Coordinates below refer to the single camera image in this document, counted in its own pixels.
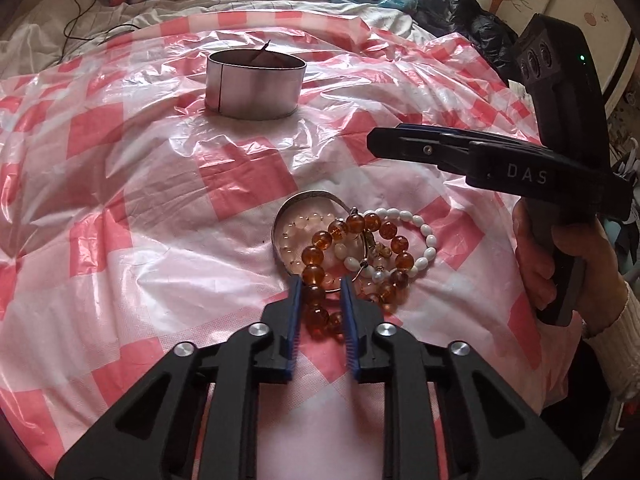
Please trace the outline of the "right hand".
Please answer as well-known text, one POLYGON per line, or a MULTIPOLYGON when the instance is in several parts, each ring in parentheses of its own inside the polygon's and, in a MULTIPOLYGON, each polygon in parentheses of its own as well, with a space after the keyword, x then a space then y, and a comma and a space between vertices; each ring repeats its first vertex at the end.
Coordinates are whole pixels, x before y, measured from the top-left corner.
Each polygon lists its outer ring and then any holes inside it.
MULTIPOLYGON (((542 310, 555 298, 552 283, 552 255, 539 246, 530 228, 529 214, 523 202, 513 212, 516 260, 521 278, 533 307, 542 310)), ((625 309, 629 292, 618 272, 617 258, 601 223, 555 226, 552 240, 559 250, 585 261, 586 270, 575 310, 593 335, 609 328, 625 309)))

